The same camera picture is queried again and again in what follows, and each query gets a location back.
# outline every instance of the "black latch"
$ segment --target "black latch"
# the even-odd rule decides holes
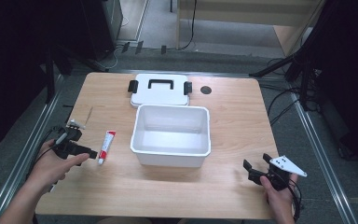
[[[138,80],[131,80],[128,91],[132,91],[132,93],[136,93],[138,91]]]
[[[193,91],[193,83],[189,82],[189,81],[186,81],[184,83],[183,90],[184,90],[183,95],[188,95],[190,92]]]

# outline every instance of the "human arm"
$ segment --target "human arm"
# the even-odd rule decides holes
[[[291,175],[291,180],[296,183],[298,175]],[[260,177],[261,184],[266,191],[268,204],[278,224],[293,224],[295,220],[292,214],[293,195],[289,189],[277,191],[265,176]]]
[[[42,155],[53,144],[53,140],[44,143],[39,155]],[[86,161],[88,158],[89,154],[87,153],[68,160],[59,158],[52,150],[44,154],[34,165],[28,179],[10,202],[6,211],[0,216],[0,224],[31,223],[34,210],[42,195],[48,192],[52,184],[65,179],[65,173],[71,167]]]

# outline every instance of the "human hand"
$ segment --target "human hand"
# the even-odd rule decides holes
[[[297,182],[298,175],[291,174],[290,179]],[[261,184],[265,189],[265,196],[271,207],[273,216],[278,224],[295,223],[292,214],[293,195],[289,189],[277,191],[265,176],[260,177]]]
[[[53,146],[53,144],[53,139],[44,143],[40,148],[38,157]],[[70,159],[63,160],[58,157],[53,150],[50,150],[34,165],[34,169],[25,182],[25,185],[31,186],[31,189],[36,190],[40,194],[44,194],[48,192],[52,184],[59,180],[64,180],[65,173],[69,172],[71,167],[86,161],[89,156],[88,153],[83,153]]]

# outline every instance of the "white plastic bin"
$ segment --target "white plastic bin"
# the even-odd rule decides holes
[[[140,105],[131,150],[144,165],[201,167],[211,153],[208,109]]]

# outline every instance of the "storage box lid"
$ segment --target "storage box lid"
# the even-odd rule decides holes
[[[186,76],[138,74],[130,82],[131,104],[139,105],[188,105],[191,82]]]

